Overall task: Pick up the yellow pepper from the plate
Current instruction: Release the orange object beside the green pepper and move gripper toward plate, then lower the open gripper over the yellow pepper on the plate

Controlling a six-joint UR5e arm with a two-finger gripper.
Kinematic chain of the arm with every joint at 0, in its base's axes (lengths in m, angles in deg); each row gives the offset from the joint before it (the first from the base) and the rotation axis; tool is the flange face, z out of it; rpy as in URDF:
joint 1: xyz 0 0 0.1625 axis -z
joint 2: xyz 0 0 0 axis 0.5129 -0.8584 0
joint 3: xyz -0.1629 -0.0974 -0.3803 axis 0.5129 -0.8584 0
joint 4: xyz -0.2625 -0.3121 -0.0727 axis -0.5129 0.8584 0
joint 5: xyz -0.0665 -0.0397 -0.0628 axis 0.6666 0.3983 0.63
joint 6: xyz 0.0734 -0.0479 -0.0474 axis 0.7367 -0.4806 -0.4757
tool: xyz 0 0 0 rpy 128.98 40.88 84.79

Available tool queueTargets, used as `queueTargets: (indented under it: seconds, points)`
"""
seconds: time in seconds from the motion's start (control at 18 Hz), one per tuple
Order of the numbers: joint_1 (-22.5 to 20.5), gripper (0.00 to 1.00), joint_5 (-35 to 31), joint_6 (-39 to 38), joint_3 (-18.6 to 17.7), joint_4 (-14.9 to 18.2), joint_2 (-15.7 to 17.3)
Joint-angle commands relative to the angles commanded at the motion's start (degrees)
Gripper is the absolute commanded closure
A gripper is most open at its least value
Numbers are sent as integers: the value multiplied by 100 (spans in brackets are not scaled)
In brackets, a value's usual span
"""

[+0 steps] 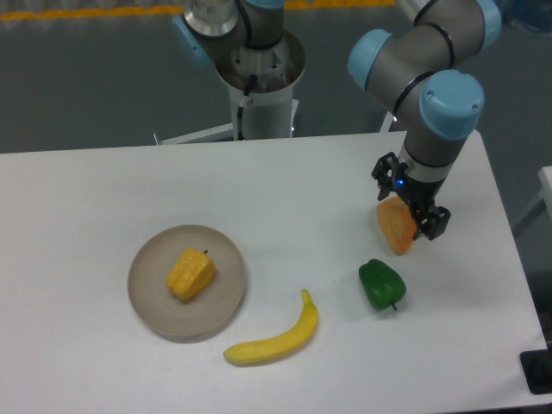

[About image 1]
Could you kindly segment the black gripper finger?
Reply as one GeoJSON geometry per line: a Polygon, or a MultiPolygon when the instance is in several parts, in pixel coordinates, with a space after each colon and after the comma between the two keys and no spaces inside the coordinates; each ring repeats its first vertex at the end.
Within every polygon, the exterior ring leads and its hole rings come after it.
{"type": "Polygon", "coordinates": [[[387,198],[391,192],[395,192],[393,183],[393,174],[396,172],[398,165],[397,156],[390,152],[380,157],[371,172],[371,176],[377,181],[379,201],[387,198]]]}
{"type": "Polygon", "coordinates": [[[432,205],[427,210],[418,210],[414,216],[417,230],[413,235],[413,240],[422,236],[430,241],[435,240],[444,233],[450,217],[450,211],[442,206],[432,205]]]}

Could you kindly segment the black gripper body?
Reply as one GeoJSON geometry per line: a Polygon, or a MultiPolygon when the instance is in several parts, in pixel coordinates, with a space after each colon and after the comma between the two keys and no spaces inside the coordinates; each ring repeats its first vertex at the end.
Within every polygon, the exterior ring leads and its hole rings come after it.
{"type": "Polygon", "coordinates": [[[415,216],[427,215],[435,206],[435,197],[444,179],[419,179],[408,175],[405,162],[392,169],[392,189],[409,206],[415,216]]]}

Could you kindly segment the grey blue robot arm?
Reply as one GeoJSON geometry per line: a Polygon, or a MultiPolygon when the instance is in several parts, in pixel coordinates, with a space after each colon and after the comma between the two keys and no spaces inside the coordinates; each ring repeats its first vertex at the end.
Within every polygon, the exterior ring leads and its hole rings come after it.
{"type": "MultiPolygon", "coordinates": [[[[372,176],[379,199],[395,193],[416,228],[435,239],[450,218],[439,192],[485,103],[480,83],[456,66],[492,44],[501,14],[491,1],[403,1],[411,30],[364,34],[348,56],[348,73],[402,122],[398,153],[379,158],[372,176]]],[[[213,65],[229,91],[236,140],[292,135],[292,92],[305,54],[284,27],[281,1],[187,1],[172,24],[199,65],[213,65]]]]}

